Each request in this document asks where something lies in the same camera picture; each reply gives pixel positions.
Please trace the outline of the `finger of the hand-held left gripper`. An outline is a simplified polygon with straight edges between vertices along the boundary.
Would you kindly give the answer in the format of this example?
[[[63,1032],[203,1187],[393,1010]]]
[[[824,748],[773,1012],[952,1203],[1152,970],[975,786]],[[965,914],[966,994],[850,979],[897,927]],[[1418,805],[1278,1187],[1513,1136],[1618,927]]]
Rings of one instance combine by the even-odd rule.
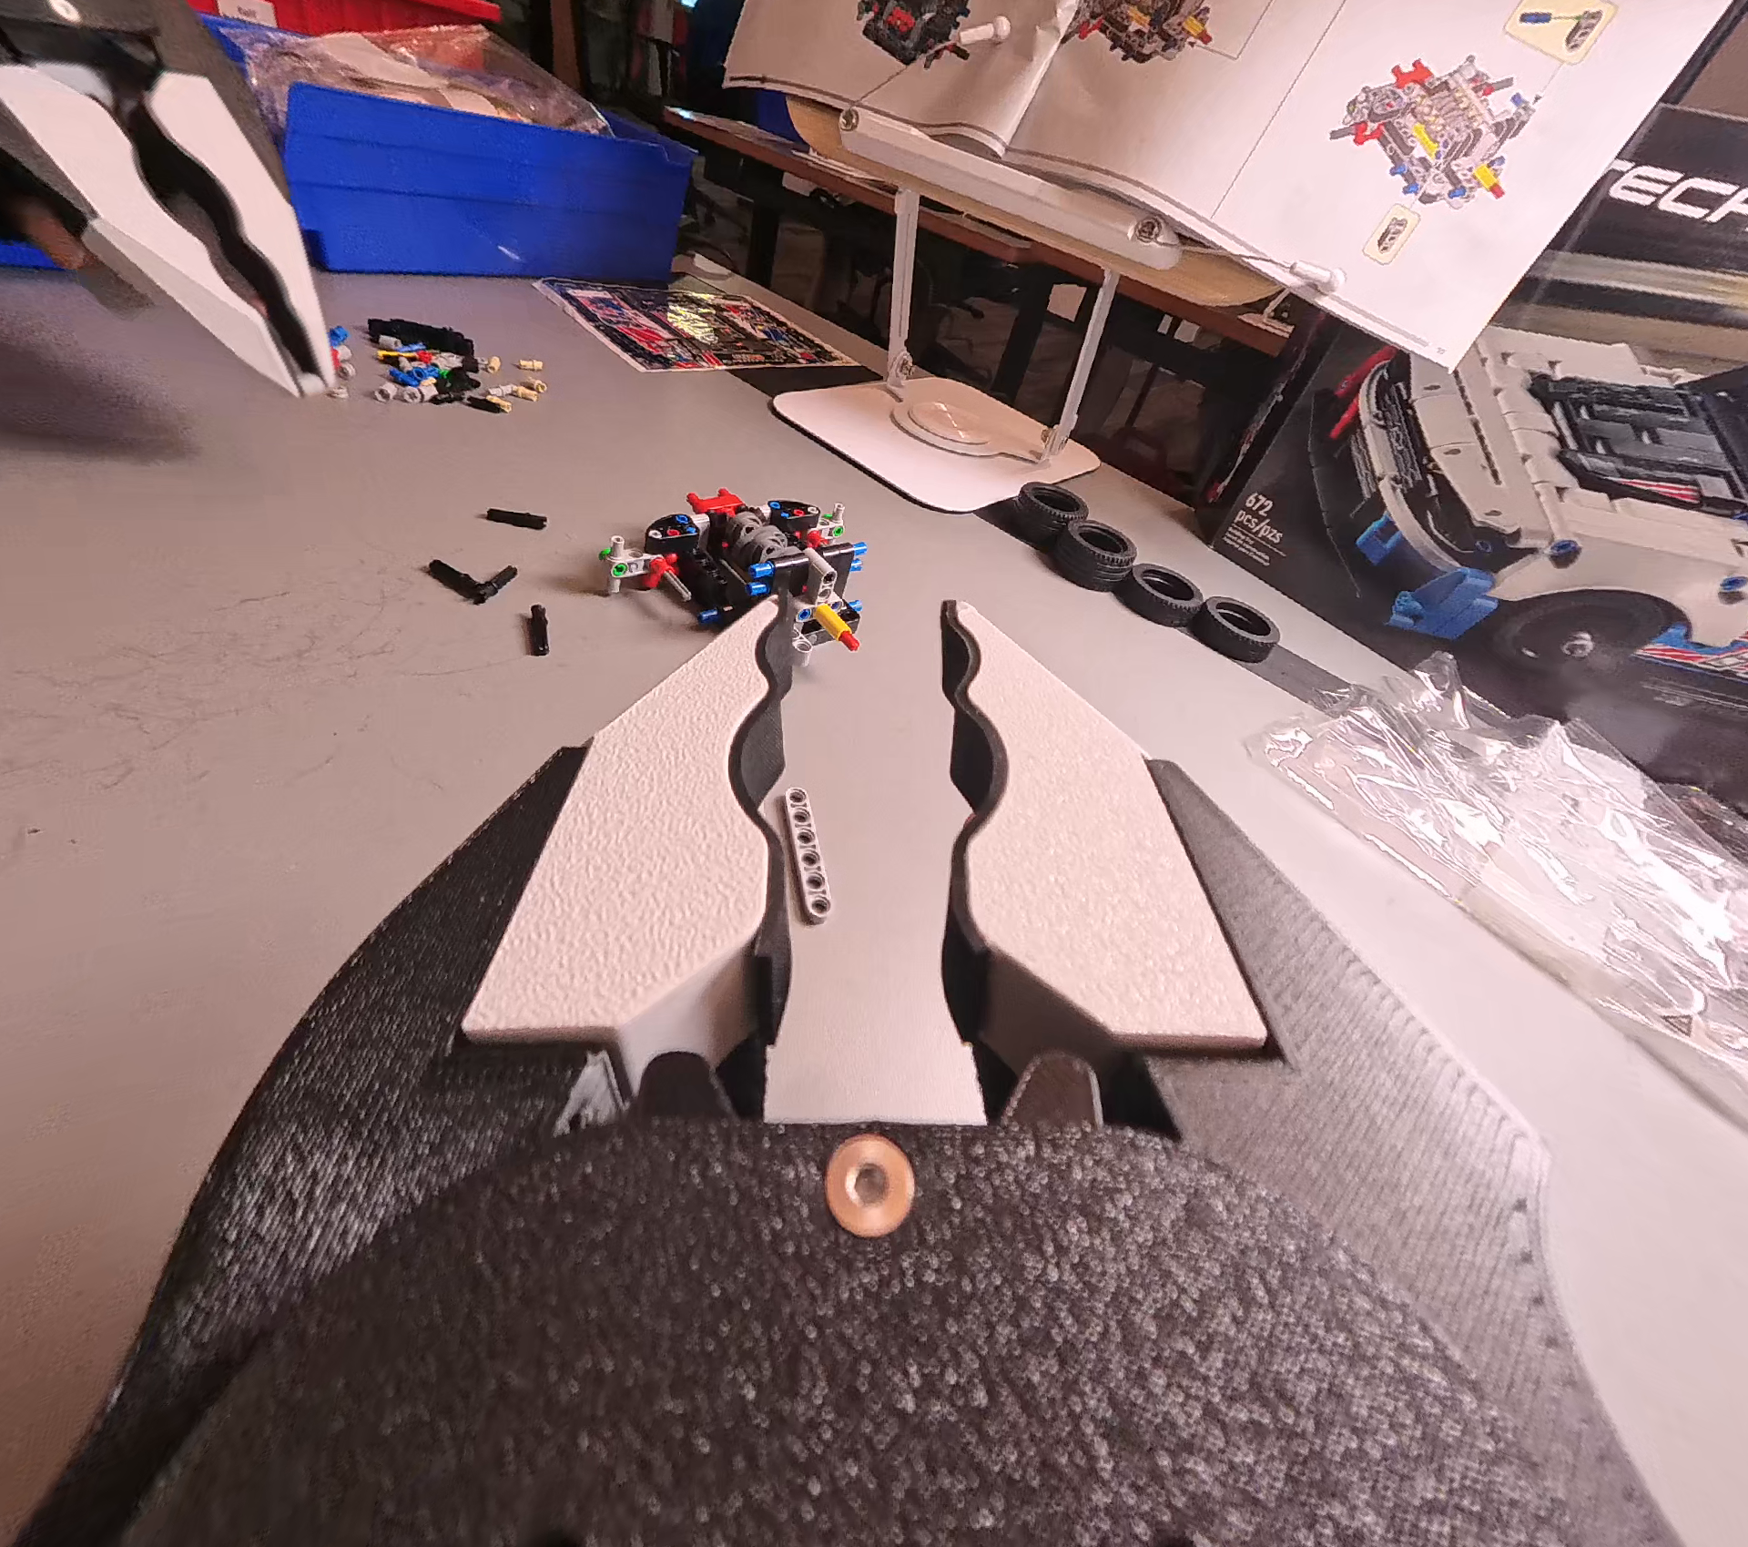
[[[96,100],[30,66],[1,71],[3,155],[76,215],[80,246],[132,291],[176,308],[251,371],[302,397],[304,377],[264,313],[214,270],[143,180],[132,142]]]
[[[294,210],[216,84],[160,73],[136,108],[136,160],[169,219],[151,248],[178,302],[287,393],[327,393],[335,364]]]

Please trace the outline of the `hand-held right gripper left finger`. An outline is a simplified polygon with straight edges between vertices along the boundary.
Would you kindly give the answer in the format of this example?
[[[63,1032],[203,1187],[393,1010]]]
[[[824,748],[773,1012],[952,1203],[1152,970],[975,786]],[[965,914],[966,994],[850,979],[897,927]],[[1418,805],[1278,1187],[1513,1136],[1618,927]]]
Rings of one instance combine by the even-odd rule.
[[[602,726],[535,854],[460,1034],[579,1045],[635,1092],[686,1052],[739,1054],[757,1110],[790,988],[782,845],[764,812],[784,770],[793,608],[764,599]]]

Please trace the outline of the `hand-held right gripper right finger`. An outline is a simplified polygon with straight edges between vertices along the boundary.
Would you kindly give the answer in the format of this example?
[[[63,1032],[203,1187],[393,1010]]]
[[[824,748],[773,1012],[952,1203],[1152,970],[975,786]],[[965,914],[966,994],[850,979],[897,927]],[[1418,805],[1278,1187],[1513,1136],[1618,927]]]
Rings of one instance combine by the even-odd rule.
[[[941,981],[997,1118],[1045,1056],[1108,1118],[1161,1118],[1148,1065],[1263,1059],[1270,1032],[1147,752],[968,601],[939,610],[966,806]]]

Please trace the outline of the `grey lego beam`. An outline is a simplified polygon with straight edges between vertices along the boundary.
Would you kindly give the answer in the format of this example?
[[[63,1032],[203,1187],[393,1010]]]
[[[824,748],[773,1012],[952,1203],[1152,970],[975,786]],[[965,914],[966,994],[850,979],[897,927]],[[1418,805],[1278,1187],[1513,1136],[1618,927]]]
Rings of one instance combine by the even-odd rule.
[[[788,786],[781,796],[797,910],[808,925],[823,925],[832,910],[832,888],[826,874],[813,803],[801,786]]]

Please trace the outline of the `pile of small lego pieces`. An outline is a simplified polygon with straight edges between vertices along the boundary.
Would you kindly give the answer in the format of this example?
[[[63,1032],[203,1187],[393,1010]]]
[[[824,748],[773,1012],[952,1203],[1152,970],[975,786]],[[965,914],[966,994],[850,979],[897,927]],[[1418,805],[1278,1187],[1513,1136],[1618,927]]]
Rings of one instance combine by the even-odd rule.
[[[473,341],[453,328],[376,317],[360,330],[360,335],[345,326],[327,331],[329,393],[335,399],[351,393],[364,359],[375,368],[364,393],[380,404],[460,406],[484,417],[506,417],[515,404],[538,402],[549,392],[542,361],[506,364],[497,355],[480,355]]]

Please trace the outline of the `partly built lego model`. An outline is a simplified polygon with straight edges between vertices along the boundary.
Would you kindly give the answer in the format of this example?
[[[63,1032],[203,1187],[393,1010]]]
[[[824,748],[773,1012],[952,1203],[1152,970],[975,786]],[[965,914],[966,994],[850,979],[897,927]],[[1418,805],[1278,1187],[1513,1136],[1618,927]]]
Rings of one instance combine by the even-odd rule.
[[[728,490],[688,495],[686,510],[657,517],[640,539],[611,537],[599,552],[604,590],[668,592],[708,630],[724,630],[762,601],[792,612],[797,661],[828,643],[863,646],[863,606],[850,594],[866,548],[844,508],[802,501],[750,504]]]

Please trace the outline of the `lego sticker sheet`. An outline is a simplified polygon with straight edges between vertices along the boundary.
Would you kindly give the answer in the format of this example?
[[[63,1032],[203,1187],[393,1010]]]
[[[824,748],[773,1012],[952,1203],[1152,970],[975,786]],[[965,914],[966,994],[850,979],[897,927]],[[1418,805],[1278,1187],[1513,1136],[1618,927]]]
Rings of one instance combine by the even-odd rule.
[[[538,295],[642,375],[810,371],[855,359],[742,295],[544,279]]]

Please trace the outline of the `lego set box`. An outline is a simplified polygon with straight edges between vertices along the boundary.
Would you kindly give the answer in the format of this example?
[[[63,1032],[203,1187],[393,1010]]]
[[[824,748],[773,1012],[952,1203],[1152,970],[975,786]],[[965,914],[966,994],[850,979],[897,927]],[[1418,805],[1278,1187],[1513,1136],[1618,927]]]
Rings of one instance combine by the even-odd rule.
[[[1190,492],[1214,552],[1407,668],[1746,805],[1744,0],[1447,364],[1332,319]]]

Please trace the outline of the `lego instruction booklet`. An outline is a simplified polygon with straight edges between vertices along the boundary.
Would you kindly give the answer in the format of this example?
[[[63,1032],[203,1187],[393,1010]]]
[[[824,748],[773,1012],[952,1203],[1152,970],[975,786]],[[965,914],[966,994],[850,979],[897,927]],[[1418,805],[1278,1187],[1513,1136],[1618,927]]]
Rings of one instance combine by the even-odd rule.
[[[1453,362],[1737,0],[748,0],[726,73],[1121,262],[1218,248]]]

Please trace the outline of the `plastic bags in bin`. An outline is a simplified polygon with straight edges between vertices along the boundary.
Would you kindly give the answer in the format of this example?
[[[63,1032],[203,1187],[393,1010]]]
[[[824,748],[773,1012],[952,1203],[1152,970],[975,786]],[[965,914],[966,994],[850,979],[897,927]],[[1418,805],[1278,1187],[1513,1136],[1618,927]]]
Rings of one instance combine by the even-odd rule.
[[[298,86],[589,137],[611,133],[595,104],[480,26],[329,35],[234,20],[211,20],[207,28],[247,80],[278,142],[289,129]]]

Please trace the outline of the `blue storage bin with bags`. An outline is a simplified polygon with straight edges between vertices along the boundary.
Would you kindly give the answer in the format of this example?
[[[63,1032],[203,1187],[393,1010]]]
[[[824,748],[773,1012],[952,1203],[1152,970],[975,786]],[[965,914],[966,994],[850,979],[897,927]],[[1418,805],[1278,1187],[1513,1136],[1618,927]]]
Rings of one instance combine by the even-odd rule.
[[[313,264],[666,282],[695,155],[595,108],[608,137],[294,88],[274,144]]]

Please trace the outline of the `black rubber tyre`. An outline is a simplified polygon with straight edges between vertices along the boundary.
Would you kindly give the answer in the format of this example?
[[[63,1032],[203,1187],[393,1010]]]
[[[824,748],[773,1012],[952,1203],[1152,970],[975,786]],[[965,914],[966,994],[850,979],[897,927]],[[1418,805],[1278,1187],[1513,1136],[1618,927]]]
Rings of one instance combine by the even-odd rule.
[[[1188,621],[1188,634],[1243,666],[1260,666],[1280,644],[1272,619],[1234,597],[1205,597]]]
[[[1123,532],[1094,519],[1079,519],[1059,530],[1048,555],[1059,575],[1096,594],[1116,592],[1138,559]]]
[[[1134,615],[1172,632],[1188,630],[1205,604],[1190,579],[1145,561],[1134,563],[1112,592]]]
[[[1048,483],[1026,483],[1008,504],[1016,537],[1037,550],[1052,548],[1061,533],[1088,519],[1085,501],[1072,490]]]

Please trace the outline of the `empty clear plastic bags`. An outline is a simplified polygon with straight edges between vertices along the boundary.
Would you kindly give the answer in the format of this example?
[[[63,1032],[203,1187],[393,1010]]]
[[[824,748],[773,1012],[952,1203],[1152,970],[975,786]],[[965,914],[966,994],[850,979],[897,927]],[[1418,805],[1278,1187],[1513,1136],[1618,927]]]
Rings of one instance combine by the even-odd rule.
[[[1584,725],[1516,719],[1436,654],[1347,685],[1285,648],[1256,761],[1746,1125],[1744,819]]]

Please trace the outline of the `white book stand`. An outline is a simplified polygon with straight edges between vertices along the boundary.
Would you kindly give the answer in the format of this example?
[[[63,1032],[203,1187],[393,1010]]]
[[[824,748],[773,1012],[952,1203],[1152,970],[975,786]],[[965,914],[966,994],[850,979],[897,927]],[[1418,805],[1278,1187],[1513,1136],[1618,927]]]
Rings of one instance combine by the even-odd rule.
[[[930,139],[864,100],[837,117],[841,151],[894,186],[884,371],[875,382],[782,393],[775,415],[910,503],[974,513],[1032,481],[1065,484],[1097,459],[1074,442],[1081,399],[1123,279],[1183,260],[1152,213],[1045,182],[990,157]],[[924,373],[908,350],[914,251],[924,199],[966,202],[1010,235],[1045,239],[1099,270],[1097,291],[1056,422],[1043,426],[965,382]]]

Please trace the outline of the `wooden background table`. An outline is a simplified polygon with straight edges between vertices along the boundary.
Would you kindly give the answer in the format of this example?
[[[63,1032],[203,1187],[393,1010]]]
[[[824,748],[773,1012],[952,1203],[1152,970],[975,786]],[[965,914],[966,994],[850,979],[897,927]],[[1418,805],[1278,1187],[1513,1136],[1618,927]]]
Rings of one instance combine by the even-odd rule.
[[[746,260],[755,284],[772,280],[777,237],[786,224],[808,226],[826,244],[828,268],[819,280],[828,315],[848,291],[841,277],[863,260],[892,253],[899,191],[886,180],[748,122],[684,109],[666,109],[662,122],[699,149],[710,182],[750,206]],[[917,341],[915,350],[932,370],[1016,399],[1039,335],[1046,328],[1083,328],[1097,264],[1063,240],[1017,235],[995,226],[988,211],[937,199],[921,202],[919,235],[930,341]],[[1212,284],[1181,282],[1178,273],[1128,275],[1116,291],[1101,348],[1143,357],[1179,379],[1250,379],[1296,337],[1292,326],[1243,304],[1218,304]],[[1006,341],[997,362],[974,371],[941,346],[939,330],[954,311],[977,319],[992,306],[1008,315]]]

